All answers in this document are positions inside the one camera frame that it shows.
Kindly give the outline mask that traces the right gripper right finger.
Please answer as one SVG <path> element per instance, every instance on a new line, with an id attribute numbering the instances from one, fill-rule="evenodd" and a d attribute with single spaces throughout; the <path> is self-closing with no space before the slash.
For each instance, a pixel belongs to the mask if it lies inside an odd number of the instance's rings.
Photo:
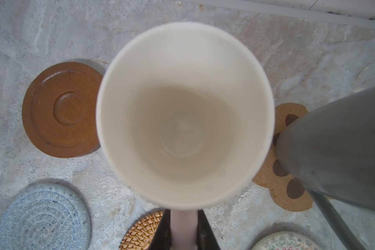
<path id="1" fill-rule="evenodd" d="M 198 250 L 220 250 L 218 242 L 203 210 L 198 211 L 197 226 L 196 244 Z"/>

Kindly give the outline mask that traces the rattan woven round coaster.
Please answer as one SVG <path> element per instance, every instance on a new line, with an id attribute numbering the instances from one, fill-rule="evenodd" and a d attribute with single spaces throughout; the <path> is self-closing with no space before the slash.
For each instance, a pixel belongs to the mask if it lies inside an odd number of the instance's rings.
<path id="1" fill-rule="evenodd" d="M 125 234 L 119 250 L 148 250 L 163 214 L 156 211 L 140 218 Z"/>

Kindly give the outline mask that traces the brown wooden coaster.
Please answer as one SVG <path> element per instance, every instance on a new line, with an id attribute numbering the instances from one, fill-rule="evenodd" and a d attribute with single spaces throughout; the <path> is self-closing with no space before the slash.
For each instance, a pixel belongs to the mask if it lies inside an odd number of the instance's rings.
<path id="1" fill-rule="evenodd" d="M 42 71 L 29 85 L 22 121 L 32 144 L 50 156 L 73 158 L 100 148 L 95 110 L 103 76 L 65 62 Z"/>

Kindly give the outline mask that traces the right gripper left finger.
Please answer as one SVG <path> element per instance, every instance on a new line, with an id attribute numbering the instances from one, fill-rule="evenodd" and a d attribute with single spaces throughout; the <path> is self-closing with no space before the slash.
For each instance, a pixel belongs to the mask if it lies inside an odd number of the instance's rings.
<path id="1" fill-rule="evenodd" d="M 170 250 L 171 229 L 170 229 L 171 211 L 166 209 L 162 215 L 159 226 L 154 234 L 148 250 Z"/>

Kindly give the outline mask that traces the white mug pink handle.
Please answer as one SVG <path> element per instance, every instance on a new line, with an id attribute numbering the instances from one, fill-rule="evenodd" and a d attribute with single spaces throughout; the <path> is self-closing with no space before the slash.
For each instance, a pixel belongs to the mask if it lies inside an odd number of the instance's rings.
<path id="1" fill-rule="evenodd" d="M 201 23 L 150 29 L 110 63 L 96 126 L 120 180 L 169 209 L 170 249 L 198 250 L 198 211 L 240 193 L 274 135 L 265 71 L 229 33 Z"/>

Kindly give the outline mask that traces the grey woven round coaster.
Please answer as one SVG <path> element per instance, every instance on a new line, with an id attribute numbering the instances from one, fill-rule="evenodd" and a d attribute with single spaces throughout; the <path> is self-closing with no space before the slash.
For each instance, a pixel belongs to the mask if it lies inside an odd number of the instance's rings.
<path id="1" fill-rule="evenodd" d="M 0 219 L 0 250 L 86 250 L 90 239 L 85 204 L 60 184 L 24 189 Z"/>

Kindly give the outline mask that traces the cork paw print coaster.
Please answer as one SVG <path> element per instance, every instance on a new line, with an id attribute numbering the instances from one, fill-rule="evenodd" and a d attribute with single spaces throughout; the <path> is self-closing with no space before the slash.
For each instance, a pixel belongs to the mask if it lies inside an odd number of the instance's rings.
<path id="1" fill-rule="evenodd" d="M 311 209 L 313 200 L 298 179 L 285 170 L 277 160 L 275 146 L 280 133 L 307 113 L 305 106 L 296 103 L 285 103 L 276 107 L 273 142 L 265 162 L 253 178 L 254 183 L 269 190 L 271 198 L 278 206 L 293 212 Z"/>

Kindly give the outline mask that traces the white mug grey handle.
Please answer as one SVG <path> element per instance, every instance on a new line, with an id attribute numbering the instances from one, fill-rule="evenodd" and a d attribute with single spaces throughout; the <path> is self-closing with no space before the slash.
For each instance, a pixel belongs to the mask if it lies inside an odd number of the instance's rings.
<path id="1" fill-rule="evenodd" d="M 328 198 L 375 213 L 375 87 L 291 123 L 276 140 L 276 156 L 345 247 L 363 249 Z"/>

